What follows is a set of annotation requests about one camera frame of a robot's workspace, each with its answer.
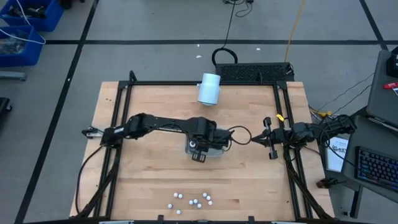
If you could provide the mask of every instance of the yellow clip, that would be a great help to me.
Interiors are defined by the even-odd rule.
[[[280,115],[280,114],[277,114],[276,115],[279,119],[280,119],[280,121],[281,122],[284,122],[285,121],[285,118],[284,117],[282,117],[282,115]]]

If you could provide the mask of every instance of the gray floor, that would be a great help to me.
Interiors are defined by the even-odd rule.
[[[65,11],[48,40],[79,40],[93,0],[76,2]],[[398,40],[396,0],[366,1],[385,40]],[[233,18],[230,39],[286,40],[300,1],[255,1],[244,18]],[[88,40],[207,40],[224,39],[231,12],[221,0],[100,0]],[[295,40],[376,40],[357,0],[307,0]],[[9,97],[14,110],[0,132],[0,214],[3,223],[16,217],[37,156],[47,134],[77,45],[46,45],[34,67],[4,68],[25,71],[26,82],[0,80],[0,96]],[[211,53],[221,45],[85,45],[55,130],[47,160],[25,222],[67,218],[86,139],[80,131],[91,124],[103,81],[126,79],[134,70],[139,80],[199,80],[214,72]],[[228,45],[239,62],[281,62],[286,45]],[[345,91],[374,71],[379,45],[292,45],[289,60],[295,79],[304,82],[314,108]],[[220,53],[219,62],[231,62]],[[337,110],[357,95],[371,79],[358,85],[325,110]],[[340,113],[362,108],[369,92]],[[352,190],[330,190],[336,216],[344,220],[393,223],[398,205],[368,190],[357,220],[343,216],[351,206]]]

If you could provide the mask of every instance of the blue storage box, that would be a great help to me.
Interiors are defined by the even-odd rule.
[[[28,17],[27,20],[30,22],[32,26],[35,27],[37,31],[47,31],[51,32],[55,29],[60,20],[63,9],[59,4],[58,0],[19,0],[22,7],[26,5],[26,3],[38,4],[38,5],[46,5],[47,9],[45,10],[45,19]],[[16,0],[8,0],[6,5],[0,11],[0,18],[4,19],[10,26],[23,26],[27,25],[26,21],[23,17],[13,17],[8,16],[7,13],[11,9],[11,6],[18,7],[18,3]]]
[[[32,26],[0,27],[0,29],[11,35],[20,34],[21,32],[23,32],[28,35],[28,40],[34,40],[40,43],[43,42],[41,36],[35,31]],[[5,38],[11,37],[8,37],[6,34],[0,32],[0,39]],[[25,42],[24,49],[19,54],[0,54],[0,67],[35,65],[39,60],[42,47],[42,44]]]

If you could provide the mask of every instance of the wooden table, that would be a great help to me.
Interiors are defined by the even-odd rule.
[[[117,82],[102,84],[94,127],[110,125],[117,86]],[[288,83],[288,88],[294,121],[310,123],[303,83]],[[281,91],[279,95],[284,106]],[[271,86],[221,86],[216,106],[198,103],[197,96],[196,86],[133,86],[128,117],[138,113],[178,119],[204,116],[216,121],[219,128],[243,125],[253,136],[263,131],[262,120],[266,116],[272,118],[272,128],[279,127]],[[241,142],[249,137],[240,129],[233,136]],[[99,143],[100,139],[88,140],[85,158],[98,148]],[[318,150],[314,142],[308,146]],[[192,161],[184,147],[183,134],[162,131],[154,131],[137,141],[124,141],[111,218],[156,220],[158,215],[164,215],[165,220],[247,220],[248,216],[254,216],[256,220],[294,220],[280,145],[275,145],[279,158],[273,161],[269,160],[268,148],[252,142],[247,146],[233,144],[230,151],[219,158],[208,157],[204,164]],[[334,217],[329,191],[315,185],[325,177],[320,156],[305,149],[301,155],[309,191]],[[87,163],[81,175],[80,208],[98,188],[103,157],[104,150]],[[174,192],[183,194],[184,198],[174,198]],[[212,196],[212,206],[201,196],[203,192]],[[298,194],[304,216],[299,190]],[[106,192],[101,213],[104,213],[107,197]],[[194,198],[203,204],[202,209],[188,204]],[[182,214],[168,209],[169,203],[175,209],[181,209]]]

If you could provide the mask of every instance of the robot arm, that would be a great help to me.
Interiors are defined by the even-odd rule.
[[[290,130],[277,128],[271,131],[271,119],[267,117],[264,120],[265,130],[251,141],[262,144],[265,147],[271,147],[269,153],[270,159],[277,159],[277,152],[274,144],[289,144],[293,147],[304,147],[308,142],[316,139],[330,139],[337,134],[351,134],[355,131],[356,125],[347,115],[340,115],[334,120],[324,122],[323,124],[314,123],[295,123]]]
[[[168,131],[182,133],[194,144],[194,161],[204,162],[209,148],[222,150],[228,147],[233,131],[217,129],[217,124],[206,118],[190,118],[186,120],[161,118],[150,114],[140,113],[130,117],[125,125],[106,128],[101,139],[101,145],[114,147],[120,144],[120,139],[138,139],[152,131]]]

